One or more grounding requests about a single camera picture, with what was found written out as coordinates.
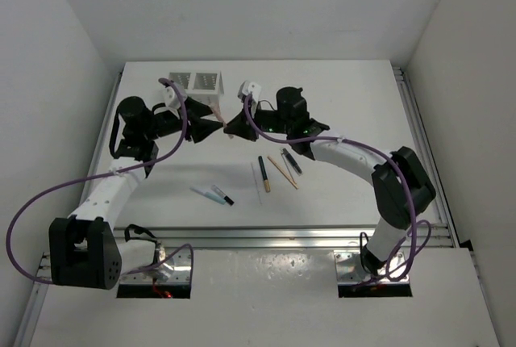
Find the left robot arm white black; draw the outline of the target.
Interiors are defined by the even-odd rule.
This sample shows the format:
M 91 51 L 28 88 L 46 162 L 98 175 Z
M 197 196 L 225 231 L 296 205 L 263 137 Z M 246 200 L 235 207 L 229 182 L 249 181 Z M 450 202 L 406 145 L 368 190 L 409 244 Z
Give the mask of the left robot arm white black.
M 213 107 L 187 98 L 179 115 L 165 102 L 147 108 L 140 97 L 125 98 L 115 112 L 109 149 L 109 175 L 68 217 L 49 228 L 52 282 L 109 290 L 134 270 L 149 270 L 159 261 L 156 238 L 137 227 L 137 237 L 114 238 L 116 221 L 131 194 L 148 178 L 158 155 L 156 140 L 180 132 L 194 143 L 222 128 L 210 119 Z

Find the gold slim makeup pen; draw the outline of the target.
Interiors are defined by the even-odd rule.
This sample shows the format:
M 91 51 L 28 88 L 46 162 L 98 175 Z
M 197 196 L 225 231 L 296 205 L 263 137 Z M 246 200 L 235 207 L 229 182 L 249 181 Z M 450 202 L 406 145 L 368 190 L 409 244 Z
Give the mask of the gold slim makeup pen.
M 281 167 L 271 156 L 268 155 L 267 159 L 296 190 L 299 189 L 298 184 L 293 180 L 293 178 L 287 173 L 287 171 L 283 167 Z

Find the white two-slot organizer box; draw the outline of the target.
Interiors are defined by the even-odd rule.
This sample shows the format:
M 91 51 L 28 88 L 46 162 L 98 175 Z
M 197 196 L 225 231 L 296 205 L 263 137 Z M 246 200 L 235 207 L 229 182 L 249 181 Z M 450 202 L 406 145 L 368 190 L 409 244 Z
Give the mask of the white two-slot organizer box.
M 218 106 L 224 95 L 221 72 L 179 71 L 171 72 L 169 78 L 181 86 L 190 98 L 208 106 Z

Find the black clear-capped makeup stick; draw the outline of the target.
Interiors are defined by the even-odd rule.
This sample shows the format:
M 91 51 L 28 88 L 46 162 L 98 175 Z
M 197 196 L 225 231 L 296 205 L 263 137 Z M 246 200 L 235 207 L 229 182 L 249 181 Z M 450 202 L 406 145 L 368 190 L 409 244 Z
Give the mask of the black clear-capped makeup stick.
M 302 169 L 301 167 L 299 166 L 299 164 L 297 163 L 297 161 L 293 158 L 292 154 L 286 149 L 286 148 L 283 148 L 282 149 L 282 153 L 285 157 L 285 159 L 289 162 L 289 164 L 292 166 L 292 168 L 294 169 L 294 171 L 298 174 L 298 175 L 301 175 L 302 174 Z

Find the thin white eyeliner pencil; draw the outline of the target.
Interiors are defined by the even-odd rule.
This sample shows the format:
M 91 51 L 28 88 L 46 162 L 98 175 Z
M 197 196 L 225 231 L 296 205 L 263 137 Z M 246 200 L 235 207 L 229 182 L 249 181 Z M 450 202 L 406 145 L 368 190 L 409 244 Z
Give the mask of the thin white eyeliner pencil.
M 251 169 L 252 169 L 253 181 L 254 181 L 255 188 L 256 188 L 257 198 L 258 198 L 259 204 L 261 206 L 263 206 L 263 202 L 262 202 L 261 194 L 260 194 L 260 188 L 259 188 L 259 184 L 258 184 L 258 179 L 257 179 L 257 176 L 256 176 L 256 171 L 255 171 L 255 167 L 254 167 L 253 162 L 251 162 Z

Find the aluminium right side rail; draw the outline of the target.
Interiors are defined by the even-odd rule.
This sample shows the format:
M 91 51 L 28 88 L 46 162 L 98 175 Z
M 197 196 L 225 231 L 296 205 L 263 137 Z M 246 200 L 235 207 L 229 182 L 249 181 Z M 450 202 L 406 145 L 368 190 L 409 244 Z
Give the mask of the aluminium right side rail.
M 393 74 L 405 108 L 410 131 L 420 156 L 420 161 L 425 167 L 436 190 L 435 208 L 438 212 L 439 222 L 447 227 L 447 231 L 451 239 L 451 246 L 458 247 L 460 244 L 459 238 L 457 236 L 452 214 L 443 190 L 439 171 L 437 170 L 431 146 L 427 138 L 427 132 L 422 121 L 422 116 L 410 85 L 410 80 L 408 75 L 400 67 L 393 67 Z

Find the aluminium front rail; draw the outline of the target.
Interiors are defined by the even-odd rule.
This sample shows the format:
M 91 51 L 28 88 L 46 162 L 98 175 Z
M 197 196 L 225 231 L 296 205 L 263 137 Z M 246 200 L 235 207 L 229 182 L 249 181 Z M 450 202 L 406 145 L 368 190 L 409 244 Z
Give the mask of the aluminium front rail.
M 185 243 L 196 249 L 357 249 L 362 232 L 374 233 L 373 225 L 276 228 L 173 228 L 150 231 L 167 247 Z

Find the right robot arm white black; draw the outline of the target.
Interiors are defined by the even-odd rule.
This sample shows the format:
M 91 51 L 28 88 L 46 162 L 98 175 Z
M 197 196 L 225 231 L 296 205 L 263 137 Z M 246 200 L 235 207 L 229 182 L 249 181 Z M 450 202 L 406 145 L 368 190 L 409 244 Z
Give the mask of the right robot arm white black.
M 406 268 L 419 251 L 416 234 L 422 214 L 436 196 L 435 188 L 416 152 L 406 146 L 384 153 L 335 133 L 310 116 L 302 89 L 287 86 L 276 94 L 276 108 L 260 105 L 261 88 L 245 81 L 238 98 L 242 111 L 224 128 L 226 134 L 255 141 L 264 137 L 287 144 L 295 153 L 334 165 L 366 181 L 373 188 L 380 220 L 358 262 L 363 272 L 377 276 L 405 240 L 410 241 Z

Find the aluminium rail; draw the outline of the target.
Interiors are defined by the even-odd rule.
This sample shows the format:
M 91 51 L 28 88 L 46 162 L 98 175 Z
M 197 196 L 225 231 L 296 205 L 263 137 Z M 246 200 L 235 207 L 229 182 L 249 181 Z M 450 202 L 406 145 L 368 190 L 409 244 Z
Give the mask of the aluminium rail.
M 420 156 L 420 161 L 425 167 L 436 190 L 435 208 L 438 212 L 439 222 L 447 227 L 447 231 L 451 239 L 451 246 L 458 247 L 460 244 L 459 238 L 457 236 L 452 214 L 443 190 L 439 171 L 437 170 L 431 146 L 427 138 L 427 132 L 422 121 L 422 116 L 410 85 L 410 80 L 408 75 L 400 67 L 393 67 L 393 74 L 405 108 L 410 131 Z
M 276 228 L 173 228 L 150 231 L 167 247 L 185 243 L 196 249 L 357 249 L 362 232 L 374 233 L 373 225 Z

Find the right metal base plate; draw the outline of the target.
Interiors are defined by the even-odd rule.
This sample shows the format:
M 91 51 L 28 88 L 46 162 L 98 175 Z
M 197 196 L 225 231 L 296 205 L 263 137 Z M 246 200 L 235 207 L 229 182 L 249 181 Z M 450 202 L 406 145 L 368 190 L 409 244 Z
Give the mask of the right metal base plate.
M 409 284 L 410 277 L 407 274 L 399 281 L 391 281 L 386 277 L 386 267 L 383 266 L 378 270 L 379 278 L 369 274 L 361 269 L 359 263 L 359 252 L 357 249 L 351 251 L 335 250 L 333 252 L 335 261 L 335 271 L 337 283 L 339 286 L 364 286 L 366 282 L 369 285 L 393 285 L 393 284 Z

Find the metal base plate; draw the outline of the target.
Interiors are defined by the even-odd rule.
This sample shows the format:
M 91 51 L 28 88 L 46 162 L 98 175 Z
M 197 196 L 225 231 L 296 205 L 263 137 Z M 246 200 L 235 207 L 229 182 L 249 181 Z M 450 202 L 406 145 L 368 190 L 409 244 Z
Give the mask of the metal base plate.
M 188 247 L 183 249 L 163 248 L 158 259 L 162 261 L 170 253 L 174 253 L 156 270 L 137 274 L 125 274 L 119 280 L 120 286 L 145 285 L 188 287 L 191 283 L 192 253 Z
M 407 274 L 399 281 L 391 281 L 386 277 L 386 267 L 383 266 L 378 270 L 379 278 L 369 274 L 361 269 L 359 263 L 359 252 L 357 249 L 351 251 L 335 250 L 333 252 L 335 261 L 335 271 L 337 283 L 339 286 L 364 286 L 366 282 L 369 285 L 393 285 L 393 284 L 409 284 L 410 277 Z

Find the white light-blue makeup pen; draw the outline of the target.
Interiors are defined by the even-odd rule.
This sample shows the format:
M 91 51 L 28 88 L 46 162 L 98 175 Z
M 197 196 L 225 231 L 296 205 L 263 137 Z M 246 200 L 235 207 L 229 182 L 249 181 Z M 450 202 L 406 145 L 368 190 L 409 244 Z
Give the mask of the white light-blue makeup pen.
M 224 205 L 226 203 L 226 201 L 223 198 L 217 196 L 216 194 L 210 193 L 208 191 L 200 190 L 197 187 L 193 187 L 193 186 L 191 186 L 189 189 L 191 191 L 193 191 L 194 193 L 199 194 L 202 197 L 212 200 L 218 204 Z

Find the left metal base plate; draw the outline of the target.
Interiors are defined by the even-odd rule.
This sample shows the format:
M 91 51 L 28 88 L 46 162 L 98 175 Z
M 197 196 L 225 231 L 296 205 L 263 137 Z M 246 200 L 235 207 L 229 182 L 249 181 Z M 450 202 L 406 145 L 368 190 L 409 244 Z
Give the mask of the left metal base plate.
M 188 247 L 183 249 L 163 248 L 158 259 L 162 261 L 170 253 L 174 253 L 156 270 L 137 274 L 125 274 L 119 280 L 120 286 L 145 285 L 188 287 L 191 283 L 192 253 Z

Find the silver black-capped makeup pen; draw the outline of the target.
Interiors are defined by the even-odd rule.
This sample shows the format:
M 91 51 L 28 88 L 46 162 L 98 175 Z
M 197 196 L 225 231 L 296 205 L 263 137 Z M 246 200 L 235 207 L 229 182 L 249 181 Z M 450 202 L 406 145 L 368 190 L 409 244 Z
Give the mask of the silver black-capped makeup pen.
M 234 200 L 231 199 L 225 192 L 223 192 L 219 187 L 217 187 L 216 185 L 212 185 L 211 186 L 211 189 L 213 192 L 216 193 L 216 195 L 218 197 L 220 197 L 221 199 L 223 199 L 227 204 L 229 204 L 230 206 L 233 206 L 235 204 Z

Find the dark green gold makeup pen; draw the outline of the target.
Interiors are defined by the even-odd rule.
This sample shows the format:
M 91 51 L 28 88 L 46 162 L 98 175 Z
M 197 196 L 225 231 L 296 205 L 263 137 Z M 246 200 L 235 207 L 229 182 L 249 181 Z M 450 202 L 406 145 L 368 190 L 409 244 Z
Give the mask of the dark green gold makeup pen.
M 264 183 L 265 192 L 270 193 L 271 187 L 270 187 L 270 183 L 269 183 L 269 179 L 268 179 L 267 170 L 266 170 L 265 164 L 264 164 L 264 158 L 262 156 L 258 156 L 258 163 L 259 163 L 259 167 L 260 167 L 261 177 L 262 177 L 262 180 Z

